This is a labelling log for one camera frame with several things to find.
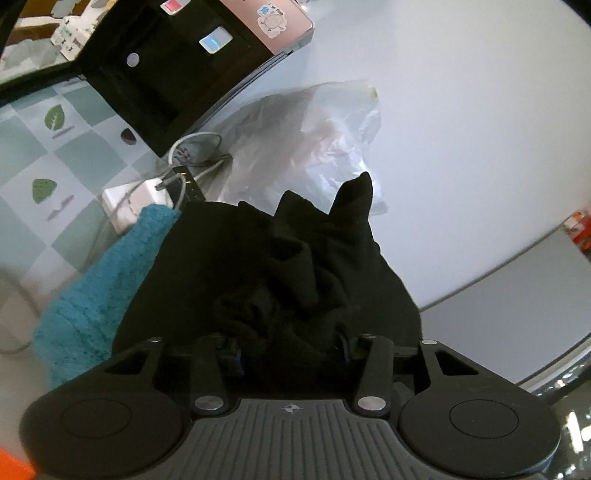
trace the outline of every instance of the crosshair symbol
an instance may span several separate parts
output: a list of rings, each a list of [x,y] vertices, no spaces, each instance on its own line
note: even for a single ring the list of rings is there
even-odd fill
[[[297,405],[294,405],[293,403],[290,403],[289,405],[286,405],[285,407],[282,408],[282,410],[285,410],[287,413],[298,413],[300,410],[303,410],[301,407],[298,407]]]

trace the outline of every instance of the orange object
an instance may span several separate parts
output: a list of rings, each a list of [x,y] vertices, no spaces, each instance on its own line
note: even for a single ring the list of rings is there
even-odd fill
[[[0,478],[2,480],[33,480],[35,471],[28,463],[21,462],[0,450]]]

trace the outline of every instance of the pink sticker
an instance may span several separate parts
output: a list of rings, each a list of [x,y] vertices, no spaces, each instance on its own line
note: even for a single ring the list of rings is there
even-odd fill
[[[179,10],[182,9],[182,5],[177,2],[177,0],[168,0],[167,2],[164,2],[162,5],[160,5],[166,13],[168,13],[169,15],[173,15],[176,12],[178,12]]]

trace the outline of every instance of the metal bolt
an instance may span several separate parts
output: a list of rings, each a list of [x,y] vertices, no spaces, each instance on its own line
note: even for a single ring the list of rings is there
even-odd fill
[[[201,410],[219,410],[223,407],[223,400],[215,395],[204,395],[195,400],[195,406]]]
[[[386,406],[386,401],[381,397],[361,397],[357,405],[367,411],[378,411]]]

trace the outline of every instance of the plastic bag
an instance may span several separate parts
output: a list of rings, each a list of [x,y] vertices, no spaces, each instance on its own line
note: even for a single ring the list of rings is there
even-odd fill
[[[264,97],[215,131],[232,154],[204,190],[208,200],[241,200],[273,214],[292,190],[328,212],[339,187],[369,171],[366,152],[380,127],[378,95],[365,82],[324,83]],[[370,215],[388,210],[372,174]]]

